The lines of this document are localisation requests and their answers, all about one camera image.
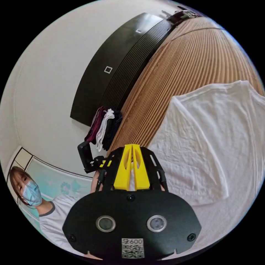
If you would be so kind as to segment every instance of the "wooden headboard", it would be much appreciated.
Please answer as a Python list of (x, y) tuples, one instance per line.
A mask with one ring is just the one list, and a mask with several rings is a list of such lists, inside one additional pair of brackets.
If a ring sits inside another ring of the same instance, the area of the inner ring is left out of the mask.
[(172, 96), (236, 80), (248, 80), (264, 95), (255, 67), (228, 32), (210, 18), (184, 21), (162, 43), (135, 83), (108, 154), (125, 144), (147, 147)]

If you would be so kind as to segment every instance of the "screw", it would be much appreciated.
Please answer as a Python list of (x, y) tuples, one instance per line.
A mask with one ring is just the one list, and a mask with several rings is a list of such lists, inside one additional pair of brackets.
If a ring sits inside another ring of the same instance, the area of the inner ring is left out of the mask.
[(133, 202), (135, 200), (135, 196), (130, 194), (127, 196), (127, 200), (130, 201), (130, 202)]
[(74, 235), (69, 236), (70, 241), (76, 242), (76, 237)]
[(195, 238), (196, 238), (196, 235), (195, 235), (194, 233), (192, 233), (192, 234), (188, 235), (187, 240), (188, 240), (189, 242), (191, 242), (191, 241), (193, 241)]

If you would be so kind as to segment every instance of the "hair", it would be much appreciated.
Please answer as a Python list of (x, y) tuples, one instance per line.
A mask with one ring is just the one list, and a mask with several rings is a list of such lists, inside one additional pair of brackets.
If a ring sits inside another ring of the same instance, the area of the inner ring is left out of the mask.
[(20, 201), (25, 204), (26, 206), (31, 206), (30, 204), (28, 204), (27, 202), (25, 202), (23, 199), (22, 199), (22, 196), (19, 194), (18, 190), (17, 190), (17, 181), (16, 181), (16, 177), (15, 175), (16, 174), (19, 174), (20, 176), (22, 177), (28, 177), (30, 180), (32, 180), (34, 183), (36, 183), (32, 177), (22, 168), (18, 167), (18, 166), (13, 166), (9, 172), (9, 179), (10, 179), (10, 183), (11, 183), (11, 186), (14, 190), (14, 192), (16, 193), (16, 195), (18, 196), (18, 198), (20, 199)]

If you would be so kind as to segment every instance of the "qr code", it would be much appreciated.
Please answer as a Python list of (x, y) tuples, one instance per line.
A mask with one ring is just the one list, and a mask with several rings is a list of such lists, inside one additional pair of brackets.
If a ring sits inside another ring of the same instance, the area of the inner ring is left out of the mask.
[(121, 256), (124, 259), (144, 258), (144, 240), (142, 238), (122, 238)]

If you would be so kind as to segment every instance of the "face mask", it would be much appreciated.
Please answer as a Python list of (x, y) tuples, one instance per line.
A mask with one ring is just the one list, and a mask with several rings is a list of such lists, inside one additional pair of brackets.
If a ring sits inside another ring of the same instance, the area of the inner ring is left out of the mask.
[(23, 198), (32, 206), (39, 206), (42, 203), (41, 192), (34, 181), (30, 180), (27, 185), (25, 185)]

